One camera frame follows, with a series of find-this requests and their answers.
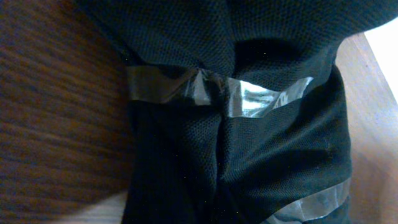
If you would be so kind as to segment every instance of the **silver duct tape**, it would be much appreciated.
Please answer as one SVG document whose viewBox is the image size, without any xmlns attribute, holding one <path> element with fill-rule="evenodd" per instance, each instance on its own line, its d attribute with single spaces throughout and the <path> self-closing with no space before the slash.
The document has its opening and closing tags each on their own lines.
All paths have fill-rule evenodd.
<svg viewBox="0 0 398 224">
<path fill-rule="evenodd" d="M 301 224 L 323 218 L 340 207 L 348 197 L 351 179 L 296 200 L 281 208 L 261 224 Z"/>
<path fill-rule="evenodd" d="M 302 78 L 284 91 L 272 91 L 201 68 L 176 68 L 179 74 L 170 75 L 159 67 L 128 67 L 130 100 L 205 106 L 216 104 L 221 98 L 228 102 L 224 111 L 227 117 L 262 118 L 271 110 L 302 98 L 313 80 Z"/>
</svg>

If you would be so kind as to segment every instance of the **brown wooden surface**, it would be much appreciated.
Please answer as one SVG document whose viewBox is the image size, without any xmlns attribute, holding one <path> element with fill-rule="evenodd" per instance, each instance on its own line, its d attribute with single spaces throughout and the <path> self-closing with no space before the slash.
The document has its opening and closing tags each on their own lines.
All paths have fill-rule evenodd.
<svg viewBox="0 0 398 224">
<path fill-rule="evenodd" d="M 351 218 L 398 223 L 397 103 L 364 34 L 343 42 L 336 64 L 345 81 L 352 142 Z"/>
<path fill-rule="evenodd" d="M 119 223 L 134 160 L 121 62 L 70 1 L 0 4 L 0 223 Z M 398 223 L 397 104 L 362 34 L 337 64 L 351 216 Z"/>
<path fill-rule="evenodd" d="M 0 222 L 120 223 L 133 155 L 118 56 L 68 1 L 0 4 Z"/>
</svg>

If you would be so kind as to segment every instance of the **black mesh fabric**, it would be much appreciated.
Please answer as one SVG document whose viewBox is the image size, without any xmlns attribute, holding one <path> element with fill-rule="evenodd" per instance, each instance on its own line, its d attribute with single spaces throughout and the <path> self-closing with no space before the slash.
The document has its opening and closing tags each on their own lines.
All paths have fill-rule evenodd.
<svg viewBox="0 0 398 224">
<path fill-rule="evenodd" d="M 275 91 L 314 78 L 303 99 L 259 119 L 131 102 L 137 159 L 123 223 L 258 224 L 350 177 L 336 51 L 397 16 L 398 1 L 77 2 L 127 66 L 200 67 Z M 349 223 L 347 210 L 308 223 Z"/>
</svg>

